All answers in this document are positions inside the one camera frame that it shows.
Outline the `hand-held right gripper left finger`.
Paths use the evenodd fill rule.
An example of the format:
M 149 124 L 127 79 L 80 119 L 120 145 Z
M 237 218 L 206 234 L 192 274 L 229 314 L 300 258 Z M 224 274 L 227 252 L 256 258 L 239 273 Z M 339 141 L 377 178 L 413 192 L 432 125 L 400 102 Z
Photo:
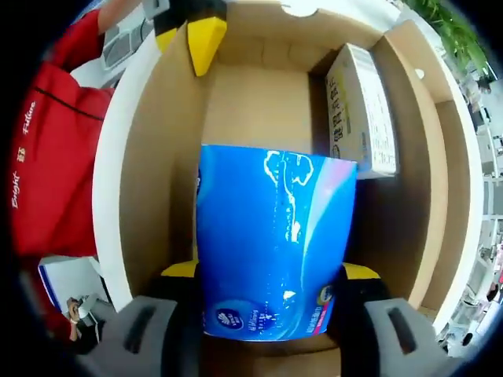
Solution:
M 88 376 L 198 376 L 203 335 L 197 261 L 171 265 L 106 320 L 84 357 Z

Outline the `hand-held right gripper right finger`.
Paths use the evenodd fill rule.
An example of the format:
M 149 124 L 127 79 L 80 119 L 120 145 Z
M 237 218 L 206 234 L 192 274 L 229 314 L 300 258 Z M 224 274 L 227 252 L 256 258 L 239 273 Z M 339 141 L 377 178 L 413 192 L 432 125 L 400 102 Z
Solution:
M 342 376 L 440 376 L 450 366 L 427 317 L 373 270 L 344 263 L 332 288 Z

